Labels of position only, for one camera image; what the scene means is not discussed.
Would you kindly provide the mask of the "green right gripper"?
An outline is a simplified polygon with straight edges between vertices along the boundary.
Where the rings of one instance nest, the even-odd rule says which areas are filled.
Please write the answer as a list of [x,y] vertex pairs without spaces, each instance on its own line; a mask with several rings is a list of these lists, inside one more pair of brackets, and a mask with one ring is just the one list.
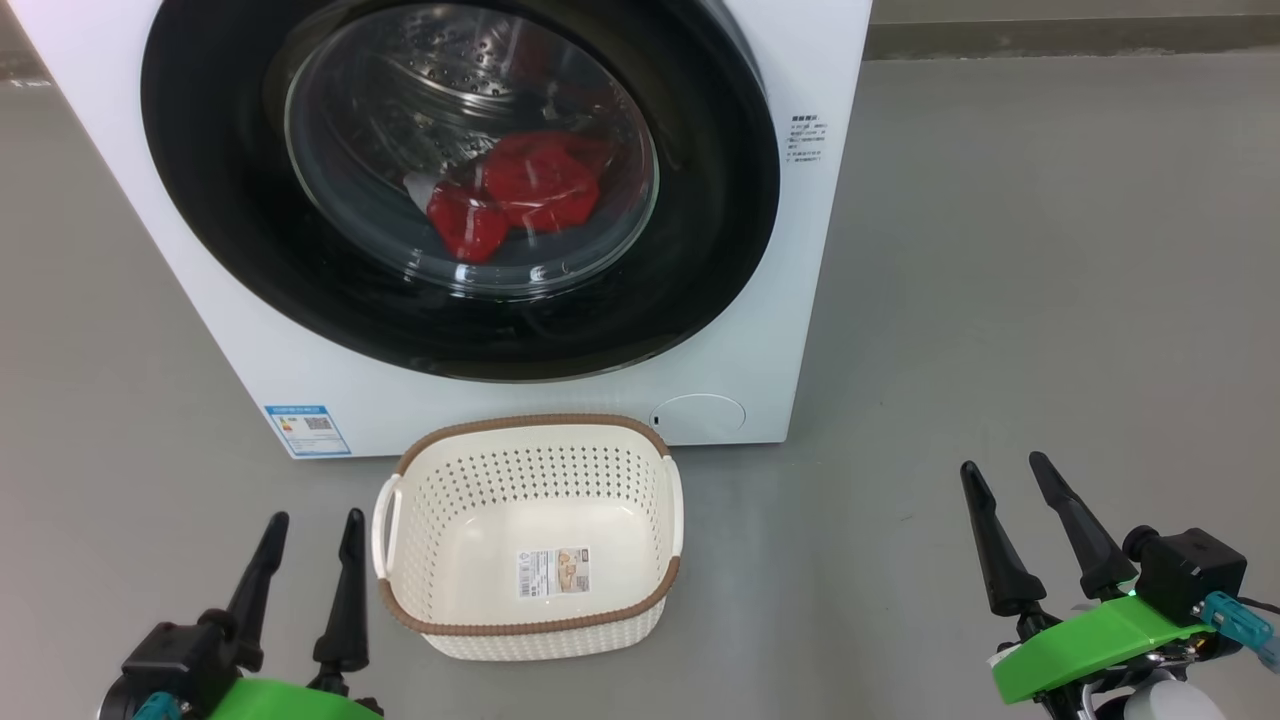
[[1047,597],[1041,579],[1012,547],[980,469],[965,461],[961,483],[989,611],[1018,616],[1018,642],[1004,644],[989,662],[1002,702],[1034,703],[1050,720],[1097,720],[1098,689],[1135,687],[1161,671],[1181,679],[1188,665],[1208,660],[1215,630],[1179,626],[1143,600],[1121,597],[1121,585],[1138,577],[1133,562],[1046,454],[1032,452],[1028,462],[1062,524],[1082,571],[1082,592],[1105,602],[1065,620],[1039,607]]

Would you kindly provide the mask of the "paper basket product label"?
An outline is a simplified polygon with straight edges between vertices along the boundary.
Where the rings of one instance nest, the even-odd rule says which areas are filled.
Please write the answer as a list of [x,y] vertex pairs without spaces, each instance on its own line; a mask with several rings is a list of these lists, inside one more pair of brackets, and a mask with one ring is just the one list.
[[515,555],[520,600],[585,594],[593,588],[593,553],[586,546],[524,550]]

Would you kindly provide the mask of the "white front-load washing machine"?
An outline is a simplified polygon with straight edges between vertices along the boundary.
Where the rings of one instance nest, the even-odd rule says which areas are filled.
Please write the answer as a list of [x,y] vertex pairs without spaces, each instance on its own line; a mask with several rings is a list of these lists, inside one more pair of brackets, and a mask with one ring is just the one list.
[[[786,439],[835,209],[874,0],[704,0],[765,88],[780,147],[771,241],[744,291],[704,329],[639,364],[564,380],[503,383],[411,372],[344,348],[243,287],[169,199],[145,136],[141,72],[161,0],[8,0],[200,319],[265,406],[323,405],[349,457],[389,457],[466,421],[608,414],[650,428],[681,395],[722,395],[746,421],[733,445]],[[307,457],[338,459],[338,457]]]

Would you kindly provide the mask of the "blue energy label sticker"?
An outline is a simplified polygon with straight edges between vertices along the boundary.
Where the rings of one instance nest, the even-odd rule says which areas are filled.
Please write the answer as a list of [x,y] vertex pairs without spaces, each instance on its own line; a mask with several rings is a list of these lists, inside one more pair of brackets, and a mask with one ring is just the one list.
[[332,414],[323,405],[265,406],[264,411],[294,459],[352,455]]

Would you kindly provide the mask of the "red and white garment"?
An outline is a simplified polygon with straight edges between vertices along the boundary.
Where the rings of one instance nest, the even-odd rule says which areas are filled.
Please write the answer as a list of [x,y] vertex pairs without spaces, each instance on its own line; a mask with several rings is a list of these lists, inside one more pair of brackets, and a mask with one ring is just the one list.
[[417,191],[456,261],[486,264],[509,234],[552,234],[584,225],[602,196],[611,141],[563,131],[508,135],[488,152]]

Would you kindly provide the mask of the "cream perforated laundry basket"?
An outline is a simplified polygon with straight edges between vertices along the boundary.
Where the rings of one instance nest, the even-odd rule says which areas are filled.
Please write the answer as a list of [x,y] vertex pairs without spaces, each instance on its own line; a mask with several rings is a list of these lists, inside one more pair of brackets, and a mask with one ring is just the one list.
[[[389,614],[443,655],[575,659],[650,635],[684,555],[684,488],[667,443],[623,416],[511,416],[422,437],[370,521]],[[515,555],[586,546],[591,591],[520,600]]]

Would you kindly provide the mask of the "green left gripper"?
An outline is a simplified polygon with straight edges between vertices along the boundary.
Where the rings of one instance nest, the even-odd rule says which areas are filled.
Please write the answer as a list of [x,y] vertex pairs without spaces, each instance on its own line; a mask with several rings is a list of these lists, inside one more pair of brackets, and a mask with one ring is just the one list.
[[[236,620],[233,662],[248,673],[262,669],[261,632],[271,580],[279,569],[291,518],[274,512],[227,607]],[[210,714],[210,720],[385,720],[374,708],[323,691],[348,691],[346,676],[370,664],[367,550],[369,532],[360,509],[347,514],[338,551],[340,575],[325,632],[314,647],[319,673],[312,688],[268,678],[238,679]]]

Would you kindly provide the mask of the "round white drain cover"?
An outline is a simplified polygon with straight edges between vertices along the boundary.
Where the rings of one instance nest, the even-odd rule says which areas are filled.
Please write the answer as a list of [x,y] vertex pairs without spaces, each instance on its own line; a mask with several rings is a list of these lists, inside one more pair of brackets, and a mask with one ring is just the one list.
[[668,446],[737,443],[745,421],[746,411],[741,404],[710,393],[669,398],[649,415],[650,428]]

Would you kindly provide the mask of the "perforated steel washer drum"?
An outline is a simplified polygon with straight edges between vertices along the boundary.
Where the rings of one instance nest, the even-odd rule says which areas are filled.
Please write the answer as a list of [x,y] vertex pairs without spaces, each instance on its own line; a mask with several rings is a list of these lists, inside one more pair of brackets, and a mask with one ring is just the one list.
[[[486,264],[456,261],[415,202],[508,135],[611,141],[584,225],[509,234]],[[498,299],[554,293],[621,259],[657,205],[652,132],[596,59],[531,20],[456,4],[372,13],[325,37],[293,76],[284,113],[293,170],[360,251],[407,281]]]

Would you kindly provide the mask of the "round black glass washer door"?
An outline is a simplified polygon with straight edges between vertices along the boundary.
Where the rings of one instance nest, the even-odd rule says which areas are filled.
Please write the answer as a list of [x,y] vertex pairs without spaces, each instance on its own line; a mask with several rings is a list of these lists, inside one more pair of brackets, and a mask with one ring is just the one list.
[[[658,195],[640,240],[607,269],[548,295],[460,293],[394,275],[308,199],[284,136],[293,76],[348,23],[425,4],[531,20],[639,105]],[[461,380],[564,380],[673,348],[741,295],[780,205],[765,88],[704,0],[161,0],[141,110],[169,199],[252,295],[360,355]]]

